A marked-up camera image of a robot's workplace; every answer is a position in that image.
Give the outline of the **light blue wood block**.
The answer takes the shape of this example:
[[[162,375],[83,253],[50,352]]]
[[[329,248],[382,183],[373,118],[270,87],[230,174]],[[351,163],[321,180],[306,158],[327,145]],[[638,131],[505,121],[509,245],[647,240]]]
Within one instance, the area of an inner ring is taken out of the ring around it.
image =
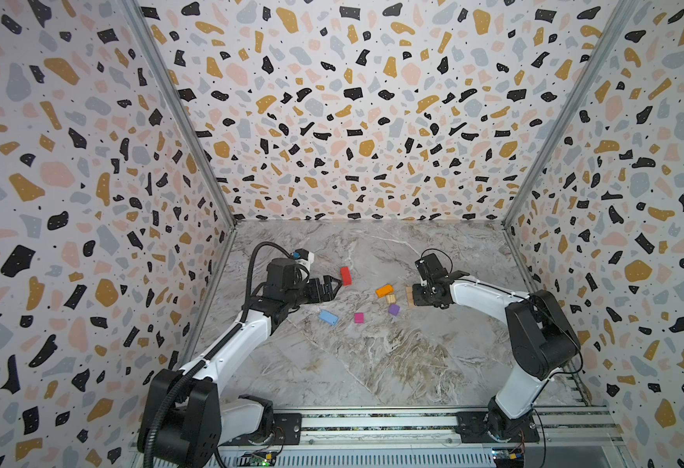
[[[338,324],[338,321],[339,321],[339,318],[335,314],[333,314],[327,310],[320,310],[320,313],[318,313],[318,318],[320,318],[320,320],[322,320],[322,322],[324,322],[324,323],[326,323],[332,327],[336,326]]]

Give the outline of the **red wood block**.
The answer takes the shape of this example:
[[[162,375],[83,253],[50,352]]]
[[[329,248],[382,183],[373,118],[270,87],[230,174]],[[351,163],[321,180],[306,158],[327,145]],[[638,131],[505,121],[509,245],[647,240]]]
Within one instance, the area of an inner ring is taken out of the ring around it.
[[[352,275],[349,267],[344,266],[340,269],[340,275],[342,277],[344,286],[351,286],[353,284]]]

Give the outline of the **frame aluminium post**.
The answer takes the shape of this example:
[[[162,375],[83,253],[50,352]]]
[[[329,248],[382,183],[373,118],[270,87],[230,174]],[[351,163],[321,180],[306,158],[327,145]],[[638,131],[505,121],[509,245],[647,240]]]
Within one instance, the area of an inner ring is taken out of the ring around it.
[[[562,107],[554,124],[552,124],[550,132],[545,138],[538,156],[535,158],[530,169],[526,172],[526,178],[521,187],[519,187],[519,193],[517,193],[517,196],[513,199],[505,218],[501,222],[505,231],[509,231],[511,224],[519,216],[521,206],[530,195],[533,184],[540,179],[542,169],[544,169],[550,161],[554,150],[564,136],[566,128],[571,123],[573,117],[578,113],[583,103],[585,103],[585,95],[591,89],[597,74],[599,74],[601,66],[605,64],[605,61],[615,46],[616,41],[623,33],[625,26],[635,9],[636,1],[634,0],[620,0],[615,5],[615,8],[605,25],[605,29],[602,32],[601,39],[597,41],[597,46],[595,46],[595,50],[591,53],[588,64],[582,70],[578,81],[568,95],[566,104]]]
[[[166,64],[156,46],[156,40],[150,33],[139,3],[137,1],[123,0],[119,1],[119,5],[123,8],[123,15],[131,26],[132,36],[140,46],[142,55],[148,62],[156,83],[160,87],[162,97],[173,114],[174,122],[181,131],[183,138],[185,138],[197,168],[203,175],[204,183],[215,203],[221,222],[226,226],[226,230],[233,231],[236,228],[236,220],[229,210],[219,183],[205,156],[204,149],[199,143],[197,132],[182,105],[177,88],[168,75]]]

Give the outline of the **left frame aluminium post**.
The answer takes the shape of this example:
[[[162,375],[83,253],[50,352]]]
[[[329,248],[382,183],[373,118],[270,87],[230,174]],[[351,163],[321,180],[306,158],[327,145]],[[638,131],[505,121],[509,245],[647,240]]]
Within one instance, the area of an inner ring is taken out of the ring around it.
[[[221,222],[226,226],[226,230],[233,231],[236,228],[236,220],[229,210],[219,183],[205,156],[204,149],[199,143],[197,132],[182,105],[177,88],[168,75],[166,64],[156,46],[156,40],[150,33],[139,3],[137,1],[123,0],[119,1],[119,5],[123,8],[123,15],[131,26],[132,36],[140,46],[142,55],[148,62],[156,83],[160,87],[162,97],[173,114],[174,122],[181,131],[183,138],[185,138],[197,168],[203,175],[204,183],[215,203]]]

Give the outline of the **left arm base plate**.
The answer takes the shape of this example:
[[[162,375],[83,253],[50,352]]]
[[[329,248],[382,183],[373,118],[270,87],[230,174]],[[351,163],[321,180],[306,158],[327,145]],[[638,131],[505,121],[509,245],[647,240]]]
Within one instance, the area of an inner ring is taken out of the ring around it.
[[[246,447],[253,450],[264,447],[298,446],[303,428],[302,413],[275,413],[267,432],[259,429],[257,434],[242,434],[220,445],[223,447]]]

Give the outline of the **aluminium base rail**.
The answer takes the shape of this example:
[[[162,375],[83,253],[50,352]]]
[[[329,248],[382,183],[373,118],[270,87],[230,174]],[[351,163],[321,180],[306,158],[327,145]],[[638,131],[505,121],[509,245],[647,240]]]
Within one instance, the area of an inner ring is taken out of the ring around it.
[[[285,408],[302,413],[298,446],[219,448],[209,467],[633,467],[601,407],[540,407],[538,443],[463,444],[456,413],[479,408]]]

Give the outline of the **natural wood block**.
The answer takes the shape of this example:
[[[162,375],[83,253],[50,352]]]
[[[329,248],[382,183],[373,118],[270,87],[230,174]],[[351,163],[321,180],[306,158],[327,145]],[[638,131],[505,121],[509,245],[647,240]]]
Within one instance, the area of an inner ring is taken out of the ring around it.
[[[414,297],[413,297],[413,287],[412,286],[407,286],[405,288],[405,295],[406,295],[408,308],[415,307]]]

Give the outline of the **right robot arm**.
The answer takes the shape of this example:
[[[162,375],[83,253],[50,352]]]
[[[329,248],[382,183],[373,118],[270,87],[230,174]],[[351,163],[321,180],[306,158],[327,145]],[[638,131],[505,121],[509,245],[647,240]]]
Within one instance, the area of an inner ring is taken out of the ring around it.
[[[481,419],[470,417],[457,432],[487,436],[499,443],[523,433],[535,403],[548,382],[580,354],[560,304],[546,290],[516,292],[482,282],[468,273],[444,268],[437,255],[426,251],[415,263],[420,282],[412,286],[412,303],[446,309],[466,306],[508,328],[513,368],[506,383],[491,398]]]

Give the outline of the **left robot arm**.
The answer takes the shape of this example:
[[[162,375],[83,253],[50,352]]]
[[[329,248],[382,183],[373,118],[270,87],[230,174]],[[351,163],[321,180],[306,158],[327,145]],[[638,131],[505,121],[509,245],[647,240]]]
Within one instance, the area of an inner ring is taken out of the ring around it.
[[[144,466],[161,459],[179,467],[203,467],[228,442],[246,438],[263,445],[275,439],[271,401],[241,395],[222,404],[221,393],[291,313],[336,298],[343,280],[311,277],[312,262],[306,251],[273,259],[265,281],[248,288],[242,311],[228,331],[189,363],[154,377],[137,440]]]

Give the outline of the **right frame aluminium post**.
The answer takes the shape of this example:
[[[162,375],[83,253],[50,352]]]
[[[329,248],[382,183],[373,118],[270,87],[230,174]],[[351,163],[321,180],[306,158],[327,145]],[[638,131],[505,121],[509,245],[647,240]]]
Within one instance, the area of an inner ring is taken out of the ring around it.
[[[615,5],[615,8],[605,25],[605,29],[602,32],[601,39],[597,41],[597,46],[595,46],[595,50],[591,53],[588,64],[582,70],[578,81],[568,95],[566,104],[562,107],[554,124],[552,124],[550,132],[545,138],[538,156],[535,158],[530,169],[526,172],[526,178],[521,187],[519,187],[519,193],[517,193],[517,196],[513,199],[505,218],[501,222],[505,231],[509,231],[511,224],[519,216],[521,206],[530,195],[533,184],[540,179],[542,169],[544,169],[550,161],[554,150],[564,136],[566,128],[571,123],[573,117],[578,113],[583,103],[585,103],[585,95],[591,89],[597,74],[599,74],[601,66],[605,64],[605,61],[615,46],[616,41],[623,33],[625,26],[635,9],[636,1],[634,0],[620,0]]]

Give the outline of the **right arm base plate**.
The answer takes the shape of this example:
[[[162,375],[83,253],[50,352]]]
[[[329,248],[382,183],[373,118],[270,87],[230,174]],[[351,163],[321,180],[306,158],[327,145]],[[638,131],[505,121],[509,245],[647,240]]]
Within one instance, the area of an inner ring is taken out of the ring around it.
[[[463,444],[538,443],[541,437],[527,413],[519,419],[509,419],[501,411],[459,411],[455,432]]]

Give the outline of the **yellow-orange wood block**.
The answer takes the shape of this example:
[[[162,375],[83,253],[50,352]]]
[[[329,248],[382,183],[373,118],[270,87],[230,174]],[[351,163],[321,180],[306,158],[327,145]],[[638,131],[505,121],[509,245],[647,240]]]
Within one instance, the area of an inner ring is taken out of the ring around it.
[[[388,296],[389,294],[392,294],[394,292],[394,288],[392,285],[385,285],[384,287],[381,287],[375,291],[376,296],[378,298],[384,298],[385,296]]]

